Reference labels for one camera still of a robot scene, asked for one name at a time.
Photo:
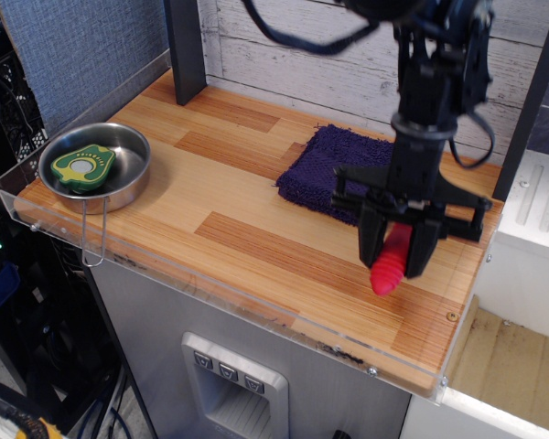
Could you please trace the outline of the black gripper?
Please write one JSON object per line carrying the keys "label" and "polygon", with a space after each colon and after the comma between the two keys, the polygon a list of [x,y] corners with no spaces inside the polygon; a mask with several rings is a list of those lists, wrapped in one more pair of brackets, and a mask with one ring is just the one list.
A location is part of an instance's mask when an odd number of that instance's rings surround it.
{"label": "black gripper", "polygon": [[488,198],[453,185],[441,174],[430,196],[421,198],[390,190],[387,166],[338,166],[334,174],[331,204],[357,215],[359,255],[366,267],[377,260],[389,221],[413,226],[404,274],[409,279],[424,272],[440,239],[452,235],[479,241],[492,208]]}

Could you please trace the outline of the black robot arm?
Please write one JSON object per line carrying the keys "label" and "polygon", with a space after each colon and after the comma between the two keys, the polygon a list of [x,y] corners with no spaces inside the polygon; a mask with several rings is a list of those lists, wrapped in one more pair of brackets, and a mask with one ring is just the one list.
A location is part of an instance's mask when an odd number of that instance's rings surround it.
{"label": "black robot arm", "polygon": [[398,43],[400,103],[388,166],[339,166],[334,206],[359,216],[361,261],[377,265],[390,222],[411,227],[404,276],[421,275],[439,240],[453,235],[479,241],[492,203],[447,181],[440,173],[458,118],[468,116],[492,137],[475,112],[491,78],[489,1],[349,1],[347,8],[372,23],[393,23]]}

